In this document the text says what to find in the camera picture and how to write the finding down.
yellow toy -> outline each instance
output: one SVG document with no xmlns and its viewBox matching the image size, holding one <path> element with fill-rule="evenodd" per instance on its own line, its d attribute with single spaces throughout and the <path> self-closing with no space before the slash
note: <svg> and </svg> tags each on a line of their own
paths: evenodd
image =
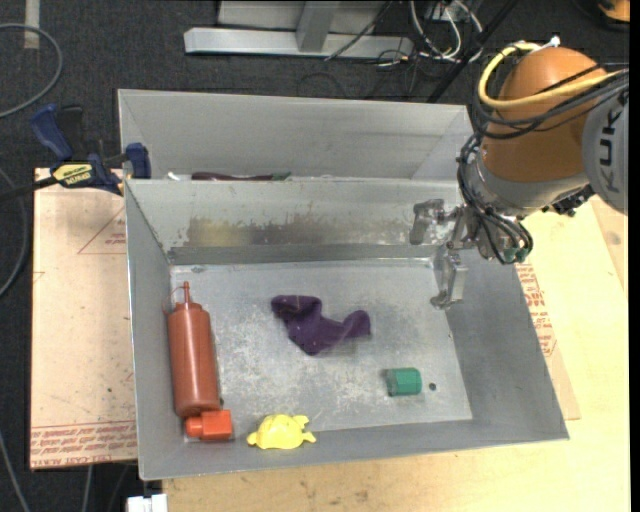
<svg viewBox="0 0 640 512">
<path fill-rule="evenodd" d="M 303 432 L 304 426 L 309 423 L 306 416 L 288 416 L 287 414 L 272 414 L 267 416 L 257 432 L 249 434 L 247 443 L 259 448 L 279 448 L 291 450 L 300 446 L 303 441 L 315 443 L 316 438 L 311 432 Z"/>
</svg>

white object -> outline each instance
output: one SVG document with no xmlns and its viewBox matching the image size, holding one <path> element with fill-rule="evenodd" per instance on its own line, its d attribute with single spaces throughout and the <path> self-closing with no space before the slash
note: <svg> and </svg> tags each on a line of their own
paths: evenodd
<svg viewBox="0 0 640 512">
<path fill-rule="evenodd" d="M 127 499 L 127 512 L 167 512 L 166 494 L 154 494 L 150 498 L 133 496 Z"/>
</svg>

blue clamp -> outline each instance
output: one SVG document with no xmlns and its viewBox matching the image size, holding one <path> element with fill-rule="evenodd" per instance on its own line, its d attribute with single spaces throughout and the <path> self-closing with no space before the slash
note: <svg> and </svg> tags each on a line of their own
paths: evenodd
<svg viewBox="0 0 640 512">
<path fill-rule="evenodd" d="M 151 178 L 151 163 L 149 162 L 147 148 L 139 142 L 133 142 L 126 147 L 125 155 L 133 166 L 134 178 Z"/>
<path fill-rule="evenodd" d="M 74 133 L 81 132 L 81 127 L 78 124 L 80 122 L 79 117 L 68 115 L 65 119 L 67 121 L 72 119 L 71 125 L 76 128 L 76 130 L 72 130 Z M 65 137 L 57 122 L 55 104 L 46 105 L 36 112 L 30 119 L 29 124 L 40 143 L 56 155 L 56 164 L 49 171 L 51 176 L 57 179 L 62 186 L 68 188 L 92 187 L 118 195 L 121 194 L 120 185 L 122 180 L 104 165 L 97 153 L 89 153 L 85 156 L 74 152 L 74 148 L 69 144 L 67 137 Z M 79 136 L 76 135 L 76 139 L 78 139 L 76 145 L 80 145 Z M 79 162 L 74 161 L 74 155 L 78 157 Z M 142 144 L 129 144 L 122 157 L 131 162 L 135 178 L 151 177 L 149 156 Z M 86 164 L 84 167 L 80 167 L 82 162 L 90 165 L 91 170 L 89 172 L 87 172 Z M 70 165 L 76 163 L 78 164 L 77 168 Z M 56 173 L 56 170 L 61 167 L 64 167 L 64 169 L 60 169 L 60 172 Z"/>
</svg>

gray carpet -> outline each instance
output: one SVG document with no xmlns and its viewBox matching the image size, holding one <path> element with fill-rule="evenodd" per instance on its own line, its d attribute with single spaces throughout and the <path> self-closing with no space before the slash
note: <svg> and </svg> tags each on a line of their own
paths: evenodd
<svg viewBox="0 0 640 512">
<path fill-rule="evenodd" d="M 349 60 L 249 56 L 185 56 L 183 33 L 214 20 L 215 2 L 41 0 L 40 24 L 60 44 L 64 70 L 41 101 L 0 119 L 0 168 L 16 185 L 31 180 L 31 170 L 53 162 L 36 141 L 28 119 L 48 102 L 76 103 L 85 111 L 86 137 L 102 141 L 107 154 L 118 150 L 115 96 L 119 88 L 209 91 L 237 94 L 366 98 L 424 102 L 434 90 L 441 64 L 424 66 L 408 89 L 412 72 L 382 72 L 372 64 Z M 547 41 L 558 34 L 566 47 L 582 50 L 599 63 L 629 60 L 629 33 L 610 30 L 586 16 L 580 0 L 521 0 L 486 47 L 527 39 Z M 503 0 L 484 0 L 478 16 L 490 20 Z M 0 24 L 24 22 L 24 0 L 2 0 Z M 406 2 L 390 11 L 385 27 L 408 30 Z M 55 54 L 24 50 L 23 36 L 0 33 L 0 111 L 37 92 L 55 70 Z M 469 66 L 446 90 L 443 103 L 468 103 L 478 69 Z M 0 191 L 7 185 L 0 183 Z M 32 201 L 25 199 L 31 218 Z M 0 283 L 9 275 L 21 247 L 19 205 L 0 204 Z M 0 429 L 19 483 L 31 509 L 80 510 L 86 470 L 32 473 L 28 469 L 30 383 L 31 263 L 0 298 Z M 105 510 L 122 474 L 118 465 L 96 466 L 89 510 Z M 135 468 L 120 492 L 140 492 Z M 21 510 L 4 465 L 0 464 L 0 511 Z"/>
</svg>

red bottle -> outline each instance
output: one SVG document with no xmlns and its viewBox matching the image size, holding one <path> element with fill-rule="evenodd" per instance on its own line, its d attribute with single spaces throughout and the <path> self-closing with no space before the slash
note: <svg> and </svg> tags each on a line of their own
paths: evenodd
<svg viewBox="0 0 640 512">
<path fill-rule="evenodd" d="M 168 315 L 173 405 L 185 419 L 188 436 L 225 440 L 233 434 L 231 413 L 221 410 L 211 318 L 191 302 L 189 283 L 182 285 L 184 302 Z"/>
<path fill-rule="evenodd" d="M 211 318 L 191 301 L 185 282 L 184 302 L 168 316 L 173 405 L 181 418 L 220 410 L 218 376 L 211 339 Z"/>
</svg>

